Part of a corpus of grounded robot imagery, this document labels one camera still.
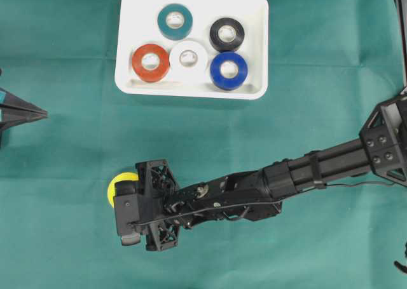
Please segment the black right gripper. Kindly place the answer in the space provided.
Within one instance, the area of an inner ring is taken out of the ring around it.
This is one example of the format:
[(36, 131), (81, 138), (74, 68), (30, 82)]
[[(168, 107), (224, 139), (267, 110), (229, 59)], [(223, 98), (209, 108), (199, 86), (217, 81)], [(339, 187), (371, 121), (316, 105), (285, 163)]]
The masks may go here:
[(164, 251), (178, 245), (181, 228), (191, 228), (191, 191), (181, 189), (165, 159), (135, 165), (139, 176), (139, 219), (135, 229), (146, 237), (148, 251)]

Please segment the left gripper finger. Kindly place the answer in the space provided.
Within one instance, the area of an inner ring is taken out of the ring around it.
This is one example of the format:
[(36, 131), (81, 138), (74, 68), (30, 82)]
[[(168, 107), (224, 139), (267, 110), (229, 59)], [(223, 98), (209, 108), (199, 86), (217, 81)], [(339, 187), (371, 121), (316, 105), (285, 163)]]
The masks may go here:
[(48, 112), (1, 88), (1, 107), (48, 115)]
[(47, 113), (31, 111), (1, 111), (1, 132), (14, 126), (39, 121), (47, 117)]

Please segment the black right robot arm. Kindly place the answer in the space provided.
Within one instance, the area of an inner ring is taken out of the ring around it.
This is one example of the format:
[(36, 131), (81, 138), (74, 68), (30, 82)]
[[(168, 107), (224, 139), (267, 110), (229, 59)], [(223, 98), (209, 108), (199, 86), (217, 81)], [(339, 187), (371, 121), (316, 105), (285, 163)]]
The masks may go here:
[(147, 237), (147, 249), (177, 244), (180, 228), (212, 220), (274, 217), (287, 198), (342, 185), (374, 173), (382, 185), (406, 185), (406, 96), (379, 103), (357, 139), (284, 159), (254, 171), (232, 173), (180, 189), (164, 161), (137, 164), (139, 212), (127, 226)]

